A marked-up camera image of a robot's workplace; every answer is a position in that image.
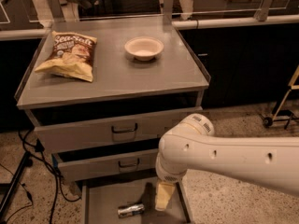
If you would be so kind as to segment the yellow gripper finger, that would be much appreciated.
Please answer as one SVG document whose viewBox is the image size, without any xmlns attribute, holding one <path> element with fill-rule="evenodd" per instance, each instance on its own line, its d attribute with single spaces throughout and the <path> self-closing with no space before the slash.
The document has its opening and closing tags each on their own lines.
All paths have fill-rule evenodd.
<svg viewBox="0 0 299 224">
<path fill-rule="evenodd" d="M 157 211 L 164 211 L 171 200 L 175 191 L 175 185 L 162 180 L 157 181 L 156 195 L 155 195 L 155 209 Z"/>
</svg>

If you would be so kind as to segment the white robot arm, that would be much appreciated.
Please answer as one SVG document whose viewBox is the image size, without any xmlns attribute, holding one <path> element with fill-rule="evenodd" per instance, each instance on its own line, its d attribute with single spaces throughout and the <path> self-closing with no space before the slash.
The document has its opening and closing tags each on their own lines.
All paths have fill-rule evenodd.
<svg viewBox="0 0 299 224">
<path fill-rule="evenodd" d="M 155 209 L 166 209 L 186 172 L 202 170 L 299 194 L 298 137 L 216 137 L 211 121 L 190 114 L 159 141 Z"/>
</svg>

